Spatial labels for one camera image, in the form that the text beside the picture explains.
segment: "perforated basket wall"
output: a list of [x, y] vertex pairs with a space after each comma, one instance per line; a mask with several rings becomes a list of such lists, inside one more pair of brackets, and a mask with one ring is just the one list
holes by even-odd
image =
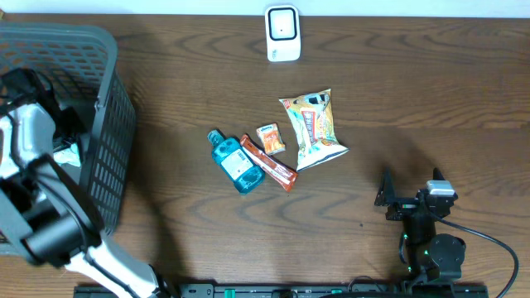
[[31, 68], [53, 83], [61, 106], [72, 106], [88, 146], [79, 185], [94, 198], [106, 231], [114, 231], [123, 198], [136, 114], [115, 73], [118, 48], [94, 26], [0, 22], [0, 74]]

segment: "food package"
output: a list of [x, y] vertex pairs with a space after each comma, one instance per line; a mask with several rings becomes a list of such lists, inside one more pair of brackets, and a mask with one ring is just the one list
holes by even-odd
[[282, 185], [284, 190], [287, 192], [291, 191], [298, 177], [298, 174], [294, 170], [289, 169], [279, 161], [275, 161], [265, 154], [265, 152], [254, 145], [248, 135], [243, 135], [239, 144], [256, 165], [260, 166], [262, 170]]
[[282, 142], [282, 137], [280, 137], [278, 125], [276, 125], [276, 123], [260, 127], [256, 129], [256, 133], [262, 141], [263, 149], [265, 149], [267, 155], [271, 156], [278, 152], [285, 151], [285, 145]]
[[280, 99], [298, 141], [297, 171], [334, 159], [349, 150], [335, 137], [330, 100], [331, 89], [295, 99]]

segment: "black square outline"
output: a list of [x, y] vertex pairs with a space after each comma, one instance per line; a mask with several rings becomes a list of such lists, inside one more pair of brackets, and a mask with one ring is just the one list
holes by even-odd
[[[272, 37], [272, 30], [271, 30], [271, 12], [276, 10], [290, 10], [292, 11], [292, 20], [295, 22], [295, 35], [293, 37], [288, 38], [274, 38]], [[279, 7], [279, 8], [273, 8], [270, 11], [268, 11], [268, 35], [271, 37], [273, 41], [292, 41], [298, 36], [298, 30], [296, 29], [296, 12], [291, 7]]]

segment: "brown tabletop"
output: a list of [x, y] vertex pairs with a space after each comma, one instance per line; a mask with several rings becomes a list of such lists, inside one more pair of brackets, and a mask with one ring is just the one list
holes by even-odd
[[[373, 206], [384, 166], [404, 195], [439, 166], [460, 198], [447, 218], [505, 241], [530, 292], [530, 20], [303, 17], [302, 55], [267, 61], [262, 17], [12, 15], [7, 22], [91, 24], [119, 47], [136, 139], [115, 240], [174, 281], [348, 282], [407, 273], [399, 222]], [[278, 123], [296, 167], [279, 98], [332, 88], [336, 136], [350, 152], [300, 174], [287, 194], [267, 178], [239, 196], [210, 157], [206, 134]], [[490, 295], [513, 269], [499, 246], [467, 242], [462, 281]], [[0, 296], [70, 297], [91, 283], [0, 258]]]

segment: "bottle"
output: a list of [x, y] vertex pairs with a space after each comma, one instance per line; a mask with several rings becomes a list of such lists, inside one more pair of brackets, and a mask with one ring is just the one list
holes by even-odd
[[248, 158], [234, 137], [225, 139], [215, 129], [208, 134], [208, 141], [214, 146], [215, 163], [230, 177], [240, 194], [251, 192], [263, 182], [265, 173]]

